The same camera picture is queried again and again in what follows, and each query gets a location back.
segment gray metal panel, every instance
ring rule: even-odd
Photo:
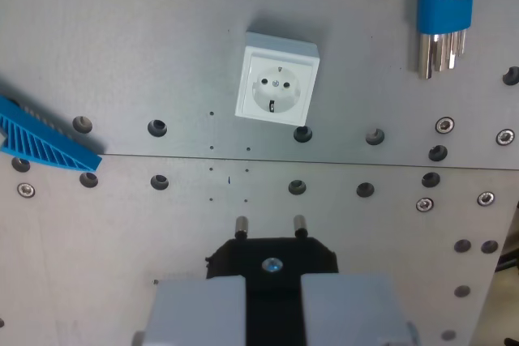
[[[99,185],[87,189],[78,173],[37,164],[18,173],[10,162],[0,154],[0,202],[8,211],[0,221],[9,237],[1,240],[0,263],[20,275],[40,236],[27,237],[20,216],[37,221],[43,255],[32,265],[45,264],[48,283],[35,286],[21,274],[7,284],[20,288],[0,288],[6,345],[24,344],[28,328],[43,339],[51,318],[60,346],[128,346],[146,327],[153,279],[204,277],[204,258],[233,236],[239,215],[249,218],[250,237],[289,237],[297,214],[337,253],[341,273],[392,279],[426,346],[447,329],[457,332],[452,344],[467,345],[499,256],[479,247],[490,239],[502,245],[519,186],[513,171],[437,169],[441,183],[428,190],[420,184],[427,168],[107,156]],[[150,186],[155,174],[169,179],[166,190]],[[307,184],[299,196],[287,190],[296,178]],[[33,184],[36,196],[19,197],[20,182]],[[361,182],[371,182],[375,194],[359,198]],[[490,207],[476,203],[485,190],[496,196]],[[426,214],[415,208],[423,196],[435,201]],[[461,238],[472,241],[468,253],[453,250]],[[20,260],[12,261],[14,254]],[[456,298],[462,284],[472,293]],[[52,309],[35,315],[47,296]],[[16,327],[9,329],[13,313]]]
[[[519,142],[495,143],[519,130],[519,91],[501,81],[519,65],[515,2],[476,0],[466,57],[424,82],[416,0],[0,0],[0,89],[69,123],[86,115],[109,154],[428,165],[442,143],[439,165],[519,169]],[[309,143],[234,116],[247,29],[318,45]],[[438,135],[446,115],[456,128]]]
[[[245,278],[163,281],[144,346],[246,346]]]

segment white electrical outlet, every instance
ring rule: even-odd
[[[304,126],[319,61],[315,44],[248,32],[236,116]]]

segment bolt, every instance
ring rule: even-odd
[[[483,192],[478,196],[478,204],[481,207],[490,206],[495,200],[494,194],[491,192]]]
[[[429,199],[429,198],[420,199],[416,203],[416,209],[419,210],[420,212],[430,211],[433,207],[434,207],[434,202],[432,201],[432,199]]]
[[[268,273],[276,273],[283,269],[283,262],[278,258],[267,258],[262,262],[261,267]]]
[[[453,130],[453,128],[454,121],[451,117],[442,117],[436,123],[436,131],[438,131],[440,134],[448,134]]]
[[[28,198],[31,198],[32,196],[34,196],[36,191],[34,190],[34,187],[32,185],[24,182],[24,183],[18,185],[18,193],[22,198],[28,199]]]
[[[516,134],[513,132],[513,130],[505,129],[499,132],[497,137],[495,137],[495,141],[500,146],[507,146],[512,143],[515,138]]]

